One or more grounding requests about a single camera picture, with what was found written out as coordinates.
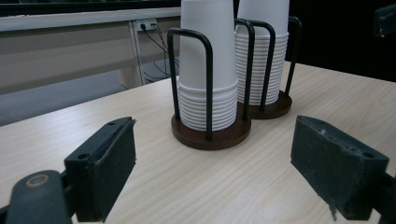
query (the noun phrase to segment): dark background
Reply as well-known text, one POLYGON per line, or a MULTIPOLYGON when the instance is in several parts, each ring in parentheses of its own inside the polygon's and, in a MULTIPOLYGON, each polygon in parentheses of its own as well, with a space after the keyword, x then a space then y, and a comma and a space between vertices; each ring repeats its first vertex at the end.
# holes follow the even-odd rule
MULTIPOLYGON (((396 34, 374 36, 375 10, 392 4, 396 1, 290 0, 290 15, 303 24, 297 62, 396 82, 396 34)), ((290 47, 293 32, 290 27, 290 47)))

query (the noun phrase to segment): table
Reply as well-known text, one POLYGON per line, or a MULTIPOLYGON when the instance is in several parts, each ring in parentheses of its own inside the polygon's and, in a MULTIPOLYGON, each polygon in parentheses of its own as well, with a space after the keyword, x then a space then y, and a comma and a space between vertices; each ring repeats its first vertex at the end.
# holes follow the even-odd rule
MULTIPOLYGON (((396 84, 297 64, 290 96, 289 114, 253 120, 244 142, 219 151, 185 147, 172 135, 169 79, 1 127, 0 206, 19 179, 61 172, 105 123, 132 116, 137 164, 106 223, 333 223, 290 164, 296 116, 323 119, 389 156, 395 175, 396 84)), ((374 211, 366 223, 378 220, 374 211)), ((358 222, 337 214, 336 223, 358 222)))

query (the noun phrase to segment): round wooden base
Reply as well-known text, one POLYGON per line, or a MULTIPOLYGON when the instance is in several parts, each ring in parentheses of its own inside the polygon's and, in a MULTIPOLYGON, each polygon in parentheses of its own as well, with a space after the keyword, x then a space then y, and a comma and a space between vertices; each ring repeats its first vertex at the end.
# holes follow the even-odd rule
POLYGON ((251 119, 277 119, 290 111, 291 103, 291 98, 285 97, 285 92, 280 91, 277 101, 266 105, 264 111, 260 111, 259 105, 250 105, 248 111, 251 119))
POLYGON ((238 105, 236 119, 227 129, 212 133, 212 140, 206 140, 206 132, 186 127, 180 119, 172 117, 172 132, 182 144, 201 150, 220 150, 233 147, 244 141, 250 132, 251 120, 242 120, 243 107, 238 105))

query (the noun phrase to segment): cable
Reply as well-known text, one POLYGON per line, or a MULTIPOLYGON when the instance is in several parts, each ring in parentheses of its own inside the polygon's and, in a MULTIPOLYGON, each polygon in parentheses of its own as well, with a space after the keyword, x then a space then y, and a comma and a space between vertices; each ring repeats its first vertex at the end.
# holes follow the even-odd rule
MULTIPOLYGON (((159 31, 157 23, 152 23, 151 26, 154 26, 155 30, 157 31, 158 36, 160 37, 161 41, 163 42, 163 33, 161 32, 161 30, 159 31)), ((163 42, 163 48, 169 51, 169 49, 165 45, 165 42, 163 42)), ((165 67, 165 74, 168 77, 167 71, 166 71, 167 66, 166 66, 166 52, 165 52, 165 50, 163 51, 163 66, 165 67)))
MULTIPOLYGON (((166 46, 165 42, 163 41, 163 33, 161 32, 161 29, 160 29, 160 27, 158 26, 158 24, 152 23, 151 26, 154 27, 154 29, 155 29, 156 32, 157 32, 157 35, 158 35, 159 38, 161 39, 162 44, 163 44, 162 46, 161 46, 157 41, 155 41, 155 40, 147 33, 146 24, 144 24, 144 23, 140 24, 140 28, 145 32, 146 36, 147 36, 151 41, 153 41, 158 47, 160 47, 160 49, 163 50, 163 64, 164 64, 164 67, 165 67, 165 71, 163 71, 155 62, 153 62, 153 63, 154 63, 154 65, 155 65, 155 67, 156 67, 160 72, 162 72, 163 74, 165 74, 165 77, 152 77, 152 76, 150 76, 150 75, 149 75, 148 73, 146 73, 146 72, 144 72, 144 74, 145 74, 147 77, 151 77, 151 78, 154 78, 154 79, 163 80, 163 79, 169 78, 169 77, 171 76, 170 74, 167 73, 167 65, 166 65, 166 53, 169 54, 169 52, 168 52, 169 49, 168 49, 168 47, 166 46)), ((178 60, 177 58, 174 58, 174 59, 175 59, 175 64, 177 65, 177 67, 179 67, 179 65, 178 65, 179 60, 178 60)), ((147 80, 147 81, 149 81, 149 82, 155 82, 155 80, 149 80, 149 79, 147 79, 147 78, 145 78, 145 80, 147 80)))
POLYGON ((162 49, 163 51, 165 51, 165 52, 169 55, 168 50, 165 49, 165 48, 167 48, 166 45, 165 45, 165 48, 163 48, 157 41, 155 41, 155 40, 148 34, 145 24, 141 24, 141 25, 140 25, 140 28, 142 28, 143 32, 145 32, 145 35, 146 35, 152 42, 154 42, 158 47, 160 47, 160 49, 162 49))

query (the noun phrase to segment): wall socket plate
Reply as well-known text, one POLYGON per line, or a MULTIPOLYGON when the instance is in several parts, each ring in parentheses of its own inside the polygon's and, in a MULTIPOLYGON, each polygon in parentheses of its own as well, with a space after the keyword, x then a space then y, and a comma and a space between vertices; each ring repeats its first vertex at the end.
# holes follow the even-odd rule
POLYGON ((154 30, 155 27, 152 26, 151 24, 153 23, 157 24, 157 19, 140 20, 140 21, 136 21, 136 23, 137 23, 137 31, 143 31, 141 27, 142 24, 146 25, 146 30, 154 30))

